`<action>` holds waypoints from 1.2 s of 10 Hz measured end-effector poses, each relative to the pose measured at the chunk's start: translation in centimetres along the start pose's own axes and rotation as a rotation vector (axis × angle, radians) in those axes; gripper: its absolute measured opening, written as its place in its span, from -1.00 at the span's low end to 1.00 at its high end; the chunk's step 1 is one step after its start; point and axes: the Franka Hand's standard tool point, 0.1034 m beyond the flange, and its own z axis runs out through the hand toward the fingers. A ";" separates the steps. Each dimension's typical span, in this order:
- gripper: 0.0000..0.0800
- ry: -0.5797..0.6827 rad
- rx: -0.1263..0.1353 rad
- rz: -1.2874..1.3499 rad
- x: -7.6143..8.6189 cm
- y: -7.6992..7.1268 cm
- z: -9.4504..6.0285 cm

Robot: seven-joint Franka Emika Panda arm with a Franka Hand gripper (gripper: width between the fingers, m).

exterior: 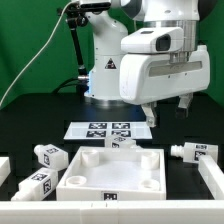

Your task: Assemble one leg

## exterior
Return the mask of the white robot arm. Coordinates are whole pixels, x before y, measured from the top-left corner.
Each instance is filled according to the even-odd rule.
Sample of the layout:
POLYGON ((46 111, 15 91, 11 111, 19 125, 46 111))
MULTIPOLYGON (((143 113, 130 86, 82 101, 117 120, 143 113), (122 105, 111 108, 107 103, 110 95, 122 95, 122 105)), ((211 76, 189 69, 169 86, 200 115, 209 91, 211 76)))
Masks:
POLYGON ((188 112, 210 82, 207 47, 196 43, 199 0, 79 0, 93 28, 88 99, 139 105, 150 127, 154 108, 179 97, 188 112))

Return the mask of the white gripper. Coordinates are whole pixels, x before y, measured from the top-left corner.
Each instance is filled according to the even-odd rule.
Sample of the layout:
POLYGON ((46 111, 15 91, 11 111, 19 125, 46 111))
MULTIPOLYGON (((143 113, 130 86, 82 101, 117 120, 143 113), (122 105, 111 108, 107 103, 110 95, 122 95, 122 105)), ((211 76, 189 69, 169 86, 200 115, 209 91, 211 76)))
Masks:
POLYGON ((205 45, 199 45, 188 62, 171 64, 168 54, 127 54, 121 61, 121 98, 130 104, 143 104, 146 124, 151 128, 157 124, 155 101, 180 96, 176 117, 185 119, 192 93, 205 90, 209 82, 210 59, 205 45))

